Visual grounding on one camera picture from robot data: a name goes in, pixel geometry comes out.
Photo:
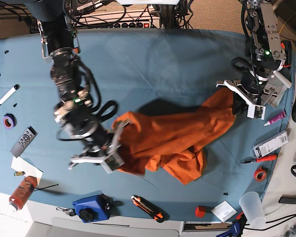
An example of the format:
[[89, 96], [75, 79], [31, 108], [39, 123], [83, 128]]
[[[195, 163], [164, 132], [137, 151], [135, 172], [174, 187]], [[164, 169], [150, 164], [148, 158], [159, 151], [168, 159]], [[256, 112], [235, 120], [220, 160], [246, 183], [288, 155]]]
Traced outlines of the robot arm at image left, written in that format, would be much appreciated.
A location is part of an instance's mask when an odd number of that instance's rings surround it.
[[50, 77], [57, 86], [60, 102], [54, 119], [69, 141], [80, 141], [84, 150], [70, 160], [69, 169], [80, 163], [100, 165], [112, 173], [124, 164], [118, 153], [119, 138], [126, 122], [106, 130], [102, 123], [118, 110], [114, 100], [102, 103], [91, 70], [79, 57], [76, 25], [80, 23], [70, 0], [25, 0], [25, 7], [37, 20], [42, 56], [52, 61]]

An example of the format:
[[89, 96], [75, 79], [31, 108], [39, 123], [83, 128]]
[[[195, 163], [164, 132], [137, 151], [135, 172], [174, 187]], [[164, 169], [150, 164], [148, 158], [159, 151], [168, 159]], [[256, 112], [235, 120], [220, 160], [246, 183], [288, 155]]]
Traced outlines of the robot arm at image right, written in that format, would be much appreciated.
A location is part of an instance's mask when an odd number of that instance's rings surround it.
[[266, 88], [268, 81], [285, 64], [287, 54], [277, 30], [277, 19], [269, 0], [241, 1], [241, 24], [245, 34], [245, 56], [231, 60], [234, 70], [242, 74], [240, 80], [218, 81], [233, 92], [232, 113], [246, 113], [248, 118], [263, 120], [265, 104], [278, 93]]

